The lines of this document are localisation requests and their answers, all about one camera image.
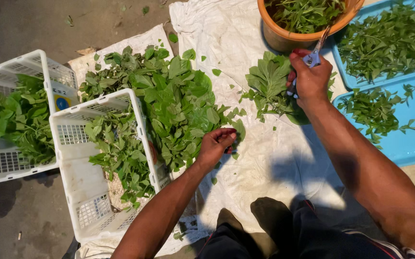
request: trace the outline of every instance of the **loose leaf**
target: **loose leaf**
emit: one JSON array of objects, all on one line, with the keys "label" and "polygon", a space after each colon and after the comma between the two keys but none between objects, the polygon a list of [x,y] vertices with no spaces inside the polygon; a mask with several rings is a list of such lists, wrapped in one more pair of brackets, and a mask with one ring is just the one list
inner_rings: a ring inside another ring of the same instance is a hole
[{"label": "loose leaf", "polygon": [[214,68],[214,69],[212,69],[212,73],[215,75],[215,76],[220,76],[220,74],[222,73],[222,71],[220,71],[219,69],[216,69],[216,68]]},{"label": "loose leaf", "polygon": [[179,41],[179,38],[178,38],[178,37],[177,37],[177,35],[176,35],[176,34],[174,34],[174,33],[169,34],[168,39],[169,39],[170,41],[174,42],[174,43],[176,43],[176,42],[178,42],[178,41]]}]

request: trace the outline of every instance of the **pile of leaves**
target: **pile of leaves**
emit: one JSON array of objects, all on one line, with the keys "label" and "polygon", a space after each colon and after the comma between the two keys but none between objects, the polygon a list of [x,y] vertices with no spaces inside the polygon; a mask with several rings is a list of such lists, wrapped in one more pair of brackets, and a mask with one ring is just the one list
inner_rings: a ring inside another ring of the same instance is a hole
[{"label": "pile of leaves", "polygon": [[49,105],[43,78],[17,74],[19,81],[9,96],[0,93],[0,138],[14,143],[20,163],[55,162],[49,126]]},{"label": "pile of leaves", "polygon": [[[187,50],[183,54],[183,57],[188,59],[176,56],[170,61],[165,61],[164,58],[168,56],[167,50],[152,45],[148,46],[144,55],[139,53],[132,55],[130,47],[126,47],[122,54],[116,52],[107,54],[104,61],[106,64],[111,64],[111,68],[97,73],[88,72],[86,82],[81,84],[80,91],[84,92],[83,101],[87,101],[97,98],[101,94],[132,88],[141,100],[142,112],[147,118],[147,132],[151,135],[158,155],[165,160],[170,170],[177,172],[181,167],[188,167],[193,163],[193,159],[199,153],[202,137],[207,132],[220,128],[222,125],[231,124],[238,130],[237,142],[239,143],[246,132],[242,121],[240,119],[233,121],[233,119],[236,115],[245,115],[246,112],[235,108],[224,115],[230,106],[216,105],[209,77],[200,70],[191,69],[189,59],[194,59],[196,56],[193,49]],[[125,127],[125,124],[132,120],[128,117],[114,118],[113,116],[116,115],[109,114],[107,119],[93,121],[88,126],[90,132],[88,134],[93,134],[97,139],[101,132],[106,131],[112,140],[112,133],[109,130],[113,132],[115,128]],[[114,143],[120,141],[117,137],[113,140]],[[120,145],[116,147],[115,144],[112,145],[112,141],[108,142],[110,144],[101,144],[102,153],[120,154],[122,152],[123,148],[120,148]],[[123,187],[128,190],[128,196],[123,197],[124,201],[127,201],[127,198],[132,198],[131,201],[133,201],[133,193],[136,188],[139,189],[138,187],[133,189],[129,185],[130,179],[136,181],[133,183],[142,188],[145,188],[142,181],[148,180],[146,173],[148,167],[144,169],[144,156],[141,155],[144,152],[139,147],[137,143],[134,143],[133,147],[127,147],[125,151],[128,155],[126,159],[141,159],[142,163],[136,164],[137,168],[131,168],[129,172],[119,174]],[[119,161],[112,159],[113,156],[99,154],[91,157],[91,162],[102,165],[108,173],[112,173],[120,167],[117,165]],[[134,172],[139,175],[138,181],[132,176]]]},{"label": "pile of leaves", "polygon": [[410,5],[398,1],[380,17],[349,24],[338,48],[346,71],[357,77],[358,83],[372,83],[384,74],[389,79],[414,72],[415,1]]},{"label": "pile of leaves", "polygon": [[[283,55],[274,55],[265,51],[263,59],[259,59],[257,66],[249,69],[246,75],[248,85],[252,88],[248,92],[239,91],[241,98],[254,100],[257,107],[257,119],[265,122],[264,114],[285,114],[289,120],[297,125],[309,124],[307,116],[297,105],[294,97],[286,94],[287,75],[291,71],[289,58]],[[334,84],[331,79],[328,84],[328,98],[332,97],[329,87]]]},{"label": "pile of leaves", "polygon": [[378,145],[382,138],[380,136],[387,136],[388,132],[395,130],[400,130],[404,134],[406,130],[415,130],[415,127],[411,127],[415,119],[409,120],[406,125],[400,127],[398,119],[394,116],[396,104],[407,103],[409,106],[409,98],[414,98],[415,86],[405,84],[403,89],[405,98],[396,95],[397,92],[382,91],[380,87],[367,92],[360,92],[359,88],[354,88],[353,95],[348,99],[342,99],[342,103],[339,103],[337,108],[345,109],[346,114],[352,113],[352,118],[357,123],[367,127],[365,135],[370,135],[369,141],[378,149],[383,149]]},{"label": "pile of leaves", "polygon": [[90,156],[89,162],[101,165],[113,181],[116,172],[124,189],[123,201],[130,201],[134,208],[140,206],[137,198],[155,194],[149,181],[149,166],[141,140],[137,138],[136,116],[132,105],[124,113],[107,113],[97,116],[85,125],[89,140],[101,153]]},{"label": "pile of leaves", "polygon": [[269,0],[268,14],[281,28],[295,33],[315,33],[345,11],[343,0]]}]

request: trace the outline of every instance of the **blue circular sticker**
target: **blue circular sticker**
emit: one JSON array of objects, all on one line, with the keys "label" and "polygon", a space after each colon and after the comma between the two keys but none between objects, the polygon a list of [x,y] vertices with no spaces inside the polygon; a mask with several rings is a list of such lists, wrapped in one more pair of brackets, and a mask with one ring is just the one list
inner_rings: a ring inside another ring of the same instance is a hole
[{"label": "blue circular sticker", "polygon": [[57,98],[56,105],[61,111],[70,107],[69,102],[67,102],[67,100],[62,97]]}]

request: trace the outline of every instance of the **dry leaf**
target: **dry leaf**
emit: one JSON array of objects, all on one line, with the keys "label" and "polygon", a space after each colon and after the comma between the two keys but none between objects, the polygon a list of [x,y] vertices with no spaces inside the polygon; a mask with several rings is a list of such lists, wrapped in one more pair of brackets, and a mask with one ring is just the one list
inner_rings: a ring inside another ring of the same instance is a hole
[{"label": "dry leaf", "polygon": [[96,49],[93,47],[87,47],[85,49],[75,50],[75,52],[84,56],[96,52]]}]

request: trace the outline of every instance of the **leg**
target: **leg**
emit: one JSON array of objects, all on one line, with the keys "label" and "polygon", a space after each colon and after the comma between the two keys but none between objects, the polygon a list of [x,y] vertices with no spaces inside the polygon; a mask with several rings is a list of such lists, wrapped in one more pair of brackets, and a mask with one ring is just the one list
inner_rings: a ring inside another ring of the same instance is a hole
[{"label": "leg", "polygon": [[251,259],[262,258],[251,236],[244,232],[241,223],[223,208],[217,219],[217,229],[204,245],[199,259]]},{"label": "leg", "polygon": [[309,200],[299,203],[293,223],[300,259],[391,259],[368,238],[348,235],[326,226],[316,216]]}]

